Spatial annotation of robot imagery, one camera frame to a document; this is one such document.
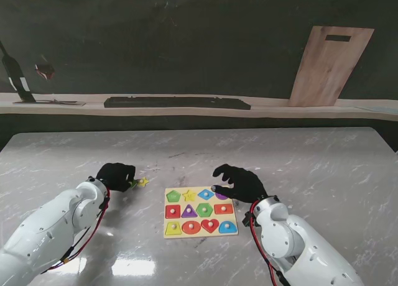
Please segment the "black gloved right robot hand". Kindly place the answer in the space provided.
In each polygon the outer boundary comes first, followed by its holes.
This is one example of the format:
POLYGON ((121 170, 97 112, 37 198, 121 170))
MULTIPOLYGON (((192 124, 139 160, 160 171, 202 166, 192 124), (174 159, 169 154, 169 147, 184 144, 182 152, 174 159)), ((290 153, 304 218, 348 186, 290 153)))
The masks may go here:
POLYGON ((258 176, 251 171, 223 164, 215 168, 213 172, 213 177, 219 177, 220 175, 223 182, 227 182, 233 186, 222 187, 220 185, 213 185, 211 189, 217 194, 244 203, 254 203, 257 200, 269 197, 258 176))

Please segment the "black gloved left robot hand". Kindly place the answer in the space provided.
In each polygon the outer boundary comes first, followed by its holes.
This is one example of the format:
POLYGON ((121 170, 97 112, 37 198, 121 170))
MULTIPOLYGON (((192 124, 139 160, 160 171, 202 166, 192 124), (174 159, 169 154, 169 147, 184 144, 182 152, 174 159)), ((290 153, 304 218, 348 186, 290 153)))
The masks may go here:
POLYGON ((136 168, 133 165, 106 163, 100 168, 96 179, 111 191, 125 192, 131 188, 135 174, 136 168))

